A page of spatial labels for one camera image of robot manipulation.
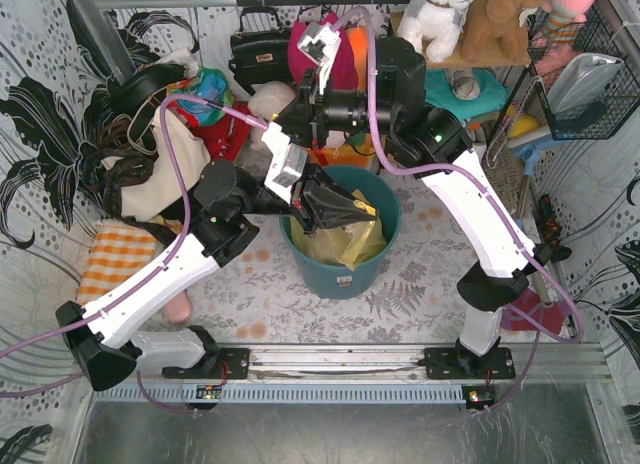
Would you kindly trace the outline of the yellow trash bag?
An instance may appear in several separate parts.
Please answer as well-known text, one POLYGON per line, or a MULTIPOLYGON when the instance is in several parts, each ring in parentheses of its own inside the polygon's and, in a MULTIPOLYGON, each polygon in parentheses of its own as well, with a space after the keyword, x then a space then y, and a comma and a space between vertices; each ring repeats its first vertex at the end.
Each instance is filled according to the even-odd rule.
POLYGON ((379 255, 387 246, 380 218, 306 235, 294 218, 289 219, 291 241, 305 256, 328 265, 355 270, 379 255))

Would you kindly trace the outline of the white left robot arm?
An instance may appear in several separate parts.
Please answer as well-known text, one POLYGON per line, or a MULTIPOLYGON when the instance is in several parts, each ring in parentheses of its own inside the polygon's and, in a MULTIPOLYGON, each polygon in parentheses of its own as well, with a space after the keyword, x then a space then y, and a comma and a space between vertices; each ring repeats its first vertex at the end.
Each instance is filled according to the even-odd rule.
POLYGON ((173 298, 240 256, 259 229, 251 215, 297 219, 308 234, 360 222, 379 212, 339 186, 320 166, 306 164, 287 203, 265 182, 227 160, 209 163, 189 197, 196 213, 171 245, 143 269, 85 305, 56 311, 64 341, 95 391, 133 373, 168 379, 226 379, 229 361, 209 332, 191 325, 175 332, 144 332, 142 325, 173 298))

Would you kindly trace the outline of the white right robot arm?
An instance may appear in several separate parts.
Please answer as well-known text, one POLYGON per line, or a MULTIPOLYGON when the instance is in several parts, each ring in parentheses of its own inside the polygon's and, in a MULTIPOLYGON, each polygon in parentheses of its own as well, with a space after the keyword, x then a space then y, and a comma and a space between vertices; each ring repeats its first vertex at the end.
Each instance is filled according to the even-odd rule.
POLYGON ((322 147, 333 131, 369 134, 380 164, 431 190, 478 256, 457 284, 467 310, 442 375, 507 377, 499 345, 502 312, 528 288, 529 276, 548 260, 548 248, 535 245, 508 214, 458 119, 427 104, 425 60, 406 40, 386 37, 370 44, 362 91, 336 89, 329 81, 335 32, 303 37, 299 47, 314 67, 266 126, 262 140, 273 156, 267 187, 310 230, 369 218, 362 204, 308 160, 308 150, 322 147))

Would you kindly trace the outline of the teal trash bin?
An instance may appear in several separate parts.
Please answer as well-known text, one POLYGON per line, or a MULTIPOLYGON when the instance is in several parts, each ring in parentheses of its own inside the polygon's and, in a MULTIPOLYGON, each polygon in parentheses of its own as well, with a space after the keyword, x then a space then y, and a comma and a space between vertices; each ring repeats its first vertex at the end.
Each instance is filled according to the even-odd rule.
POLYGON ((303 233, 292 217, 280 228, 306 287, 323 299, 345 300, 364 293, 380 272, 400 231, 401 208, 391 187, 378 175, 354 166, 325 168, 337 184, 373 206, 378 217, 335 229, 303 233))

